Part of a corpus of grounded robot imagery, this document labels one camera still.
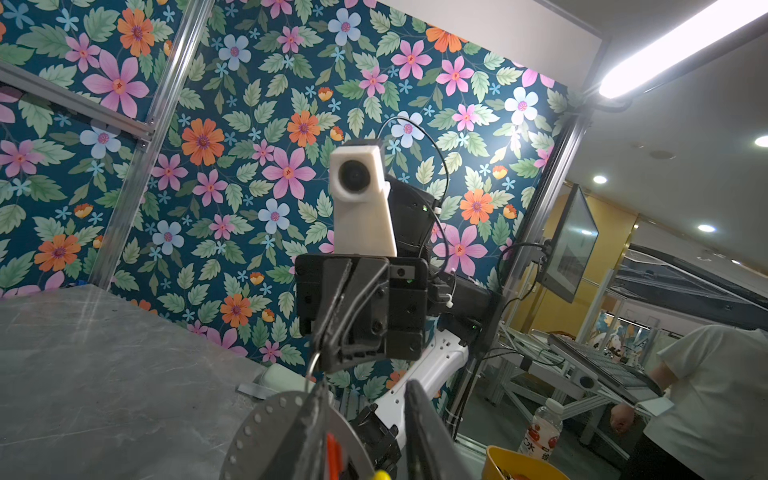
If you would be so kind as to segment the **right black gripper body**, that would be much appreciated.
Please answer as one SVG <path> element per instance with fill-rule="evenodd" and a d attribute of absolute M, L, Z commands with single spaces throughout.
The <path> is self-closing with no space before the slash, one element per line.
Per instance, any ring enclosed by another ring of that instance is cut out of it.
<path fill-rule="evenodd" d="M 300 331 L 311 337 L 318 309 L 321 268 L 327 257 L 374 257 L 361 255 L 303 254 L 295 261 L 297 315 Z M 389 261 L 389 304 L 383 356 L 374 361 L 415 361 L 425 348 L 429 268 L 420 258 L 384 257 Z"/>

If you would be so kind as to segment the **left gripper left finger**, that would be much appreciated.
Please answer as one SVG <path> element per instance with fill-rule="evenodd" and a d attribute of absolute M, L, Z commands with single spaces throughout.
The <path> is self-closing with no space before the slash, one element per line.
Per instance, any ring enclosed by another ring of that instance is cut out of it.
<path fill-rule="evenodd" d="M 291 391 L 277 398 L 276 412 L 283 434 L 263 478 L 325 479 L 331 410 L 327 385 L 317 383 L 309 393 Z"/>

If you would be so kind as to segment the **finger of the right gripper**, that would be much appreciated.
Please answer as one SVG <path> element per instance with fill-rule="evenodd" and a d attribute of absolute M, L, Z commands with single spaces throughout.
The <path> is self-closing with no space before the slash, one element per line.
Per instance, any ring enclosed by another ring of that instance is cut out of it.
<path fill-rule="evenodd" d="M 327 257 L 321 268 L 318 309 L 312 327 L 312 348 L 323 360 L 342 360 L 344 315 L 340 305 L 353 270 L 350 257 Z"/>
<path fill-rule="evenodd" d="M 389 261 L 384 257 L 350 257 L 353 270 L 340 305 L 344 315 L 342 360 L 323 360 L 327 374 L 378 360 L 384 353 L 389 304 Z"/>

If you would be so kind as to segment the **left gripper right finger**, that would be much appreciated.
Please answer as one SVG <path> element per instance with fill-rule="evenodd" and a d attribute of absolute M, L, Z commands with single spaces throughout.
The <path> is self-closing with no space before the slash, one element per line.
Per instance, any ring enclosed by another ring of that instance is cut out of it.
<path fill-rule="evenodd" d="M 409 479 L 464 480 L 471 474 L 421 384 L 405 384 L 404 419 Z"/>

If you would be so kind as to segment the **red capped key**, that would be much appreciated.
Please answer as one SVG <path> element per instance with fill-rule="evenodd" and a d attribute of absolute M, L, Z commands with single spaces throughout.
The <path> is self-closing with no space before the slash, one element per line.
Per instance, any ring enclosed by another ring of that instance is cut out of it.
<path fill-rule="evenodd" d="M 331 433 L 327 434 L 327 472 L 329 480 L 339 480 L 344 469 L 343 452 L 340 443 Z"/>

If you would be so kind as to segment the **grey yellow keyring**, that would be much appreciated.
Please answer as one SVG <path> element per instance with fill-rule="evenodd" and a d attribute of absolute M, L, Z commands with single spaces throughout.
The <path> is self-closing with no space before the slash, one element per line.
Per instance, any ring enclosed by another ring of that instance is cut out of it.
<path fill-rule="evenodd" d="M 258 403 L 225 454 L 221 479 L 372 479 L 359 435 L 321 381 Z"/>

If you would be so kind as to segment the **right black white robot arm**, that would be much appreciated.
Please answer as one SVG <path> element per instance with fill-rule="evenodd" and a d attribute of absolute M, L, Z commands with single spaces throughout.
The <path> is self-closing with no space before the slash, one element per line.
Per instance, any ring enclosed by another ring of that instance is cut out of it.
<path fill-rule="evenodd" d="M 303 254 L 295 281 L 300 330 L 311 338 L 317 370 L 409 362 L 394 386 L 349 422 L 373 467 L 395 474 L 406 442 L 406 383 L 438 393 L 476 353 L 500 296 L 429 266 L 438 202 L 395 178 L 389 182 L 397 256 Z"/>

